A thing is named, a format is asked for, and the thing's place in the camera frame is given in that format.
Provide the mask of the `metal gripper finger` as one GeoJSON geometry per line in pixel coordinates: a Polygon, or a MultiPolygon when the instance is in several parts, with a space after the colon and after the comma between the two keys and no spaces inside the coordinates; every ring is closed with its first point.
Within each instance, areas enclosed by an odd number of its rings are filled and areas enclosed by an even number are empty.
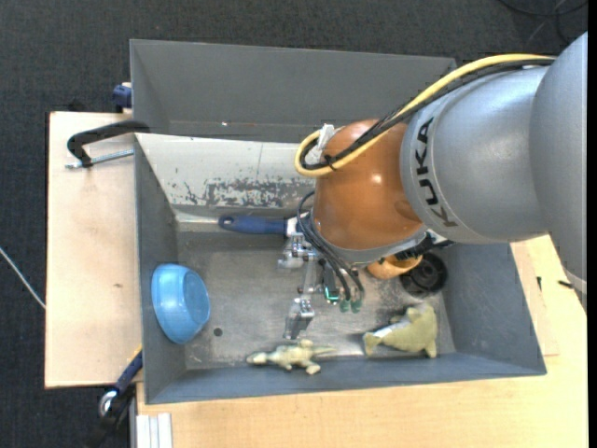
{"type": "Polygon", "coordinates": [[[295,298],[290,305],[285,319],[283,338],[296,340],[307,329],[315,315],[310,298],[295,298]]]}
{"type": "Polygon", "coordinates": [[[287,239],[282,256],[277,261],[279,269],[294,270],[310,260],[316,260],[318,253],[302,232],[295,232],[287,239]]]}

